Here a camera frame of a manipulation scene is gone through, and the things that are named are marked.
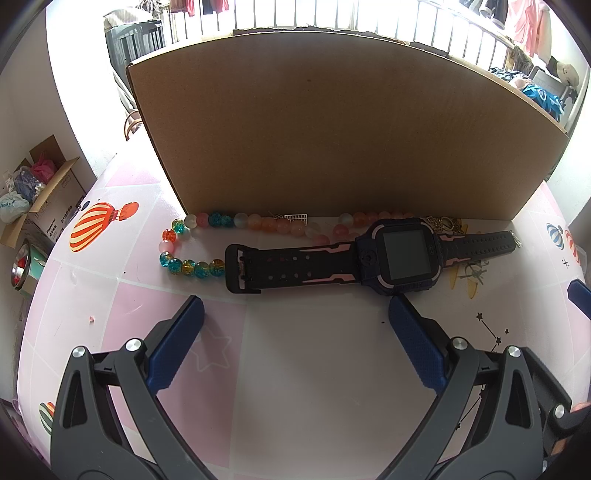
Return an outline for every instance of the cardboard box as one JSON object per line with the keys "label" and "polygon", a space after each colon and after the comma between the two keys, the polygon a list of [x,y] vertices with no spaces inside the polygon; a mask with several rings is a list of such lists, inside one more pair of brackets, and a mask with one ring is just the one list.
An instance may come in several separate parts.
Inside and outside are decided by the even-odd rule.
{"label": "cardboard box", "polygon": [[127,75],[193,213],[510,220],[567,143],[491,74],[353,34],[221,38],[156,51]]}
{"label": "cardboard box", "polygon": [[84,198],[84,190],[70,171],[78,158],[66,161],[53,135],[31,150],[31,158],[36,161],[43,151],[47,158],[54,161],[58,170],[29,212],[4,227],[0,238],[2,245],[15,248],[20,234],[24,233],[49,253],[66,227],[71,213]]}

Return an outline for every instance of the watch face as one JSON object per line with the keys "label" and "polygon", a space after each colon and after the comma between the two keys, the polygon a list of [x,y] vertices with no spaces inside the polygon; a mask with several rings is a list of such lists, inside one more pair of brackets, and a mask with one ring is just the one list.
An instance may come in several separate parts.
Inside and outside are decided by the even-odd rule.
{"label": "watch face", "polygon": [[425,225],[381,228],[376,235],[379,269],[392,284],[405,284],[433,278],[439,261],[431,230]]}

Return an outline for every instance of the metal screw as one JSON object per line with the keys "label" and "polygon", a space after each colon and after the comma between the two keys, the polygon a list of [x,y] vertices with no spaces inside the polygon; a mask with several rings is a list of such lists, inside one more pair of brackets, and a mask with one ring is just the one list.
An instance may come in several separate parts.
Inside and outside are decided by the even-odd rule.
{"label": "metal screw", "polygon": [[463,339],[462,337],[455,337],[452,340],[452,345],[456,350],[465,350],[466,348],[468,348],[467,340]]}
{"label": "metal screw", "polygon": [[76,348],[74,348],[72,350],[72,356],[74,358],[80,358],[82,355],[84,355],[86,352],[86,349],[83,346],[77,346]]}
{"label": "metal screw", "polygon": [[135,352],[142,346],[142,340],[138,338],[132,338],[125,344],[125,348],[130,352]]}
{"label": "metal screw", "polygon": [[556,405],[556,408],[554,409],[554,416],[557,419],[561,419],[562,417],[564,417],[564,405],[562,405],[562,403]]}
{"label": "metal screw", "polygon": [[511,345],[507,350],[509,351],[509,355],[514,356],[515,358],[521,356],[521,350],[514,345]]}

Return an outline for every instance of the watch button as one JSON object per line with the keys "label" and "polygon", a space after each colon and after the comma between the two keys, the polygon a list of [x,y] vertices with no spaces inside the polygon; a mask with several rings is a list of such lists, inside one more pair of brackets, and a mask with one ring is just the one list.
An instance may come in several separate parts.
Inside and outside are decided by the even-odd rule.
{"label": "watch button", "polygon": [[376,253],[373,250],[363,250],[361,252],[360,260],[361,260],[361,264],[364,267],[372,266],[376,262],[377,259],[378,259],[378,256],[376,255]]}

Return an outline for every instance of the table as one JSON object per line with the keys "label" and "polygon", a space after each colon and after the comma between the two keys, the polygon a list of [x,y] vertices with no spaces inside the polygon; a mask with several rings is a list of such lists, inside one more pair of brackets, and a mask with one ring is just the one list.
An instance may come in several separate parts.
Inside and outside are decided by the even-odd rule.
{"label": "table", "polygon": [[[196,181],[202,181],[198,172]],[[466,201],[474,194],[467,189]],[[139,206],[73,252],[70,234],[84,212],[78,213],[37,286],[22,343],[18,398],[46,459],[51,411],[72,349],[108,351],[143,338],[190,294],[203,299],[205,326],[158,398],[220,480],[375,478],[410,437],[434,394],[422,386],[387,322],[387,298],[356,285],[236,296],[223,279],[170,275],[158,262],[157,247],[162,230],[184,213],[144,130],[110,163],[86,202],[86,209],[98,203]],[[317,221],[325,233],[336,223]],[[408,298],[449,336],[461,335],[477,348],[531,347],[573,403],[586,400],[591,323],[566,295],[569,282],[583,275],[546,184],[512,224],[460,224],[469,233],[512,229],[522,247],[447,270],[435,288]],[[184,243],[178,256],[223,258],[233,242],[309,245],[306,238],[207,229]],[[135,451],[150,458],[118,388],[113,397]],[[475,412],[462,421],[446,455],[459,450]]]}

